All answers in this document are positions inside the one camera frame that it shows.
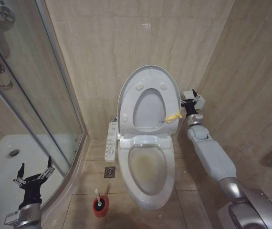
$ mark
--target robotic arm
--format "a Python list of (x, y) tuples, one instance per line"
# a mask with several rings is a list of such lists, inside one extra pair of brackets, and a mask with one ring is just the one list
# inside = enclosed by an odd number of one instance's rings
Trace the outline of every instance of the robotic arm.
[(188, 138), (207, 174), (230, 200), (224, 206), (225, 210), (219, 210), (219, 217), (220, 213), (226, 214), (220, 217), (224, 229), (272, 229), (272, 202), (262, 191), (247, 188), (237, 179), (233, 161), (201, 124), (203, 115), (196, 111), (201, 97), (194, 90), (186, 94), (189, 96), (182, 100), (181, 105), (187, 112)]
[(51, 157), (49, 156), (48, 165), (43, 173), (33, 175), (23, 179), (25, 164), (23, 163), (17, 173), (14, 183), (25, 190), (23, 202), (19, 205), (18, 211), (6, 216), (5, 225), (13, 226), (14, 229), (42, 229), (41, 228), (41, 185), (54, 172)]

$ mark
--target bidet control panel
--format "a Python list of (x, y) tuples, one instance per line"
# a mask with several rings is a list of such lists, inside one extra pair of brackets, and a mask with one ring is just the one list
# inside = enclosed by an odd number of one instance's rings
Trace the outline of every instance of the bidet control panel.
[(115, 153), (117, 150), (117, 135), (118, 135), (118, 123), (110, 122), (108, 125), (106, 149), (105, 149), (105, 161), (114, 162)]

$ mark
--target toilet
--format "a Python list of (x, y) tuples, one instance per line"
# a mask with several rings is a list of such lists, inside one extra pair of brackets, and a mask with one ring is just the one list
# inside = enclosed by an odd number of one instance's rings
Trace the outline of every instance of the toilet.
[(172, 76), (147, 65), (135, 70), (118, 100), (117, 155), (121, 178), (139, 206), (154, 210), (166, 204), (174, 186), (175, 165), (171, 135), (178, 127), (180, 96)]

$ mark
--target beige floor tile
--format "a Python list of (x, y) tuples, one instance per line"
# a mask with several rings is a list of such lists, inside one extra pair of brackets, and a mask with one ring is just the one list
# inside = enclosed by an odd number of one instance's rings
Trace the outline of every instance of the beige floor tile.
[(86, 160), (87, 161), (97, 161), (97, 160), (104, 161), (105, 147), (106, 147), (106, 140), (91, 140)]
[(176, 138), (172, 138), (172, 142), (173, 142), (174, 158), (184, 158), (184, 155), (179, 147), (178, 140)]
[(61, 229), (63, 228), (65, 218), (67, 215), (68, 207), (71, 201), (71, 197), (63, 204), (63, 206), (57, 210), (53, 217), (48, 217), (42, 224), (42, 228), (48, 229)]
[(212, 229), (197, 191), (178, 191), (188, 229)]
[(127, 189), (121, 179), (120, 168), (117, 159), (111, 166), (115, 166), (115, 178), (109, 179), (108, 193), (127, 193)]
[(175, 159), (175, 188), (177, 191), (197, 190), (183, 158)]
[(143, 210), (128, 194), (109, 194), (109, 211), (106, 215), (106, 229), (185, 229), (183, 213), (176, 192), (167, 204), (155, 211)]
[(104, 229), (105, 217), (97, 218), (92, 210), (95, 195), (73, 195), (63, 229)]
[(74, 193), (93, 194), (96, 188), (100, 193), (107, 193), (109, 179), (104, 178), (104, 171), (105, 167), (109, 166), (105, 161), (86, 161), (80, 183)]

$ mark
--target shower drain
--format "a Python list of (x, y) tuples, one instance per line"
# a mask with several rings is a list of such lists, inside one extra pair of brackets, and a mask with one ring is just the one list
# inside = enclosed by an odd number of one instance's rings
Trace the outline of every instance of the shower drain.
[(16, 156), (19, 152), (20, 152), (19, 149), (14, 149), (14, 150), (12, 150), (11, 152), (9, 152), (9, 156), (10, 156), (10, 157), (14, 157), (14, 156)]
[(104, 178), (114, 178), (116, 167), (105, 167)]

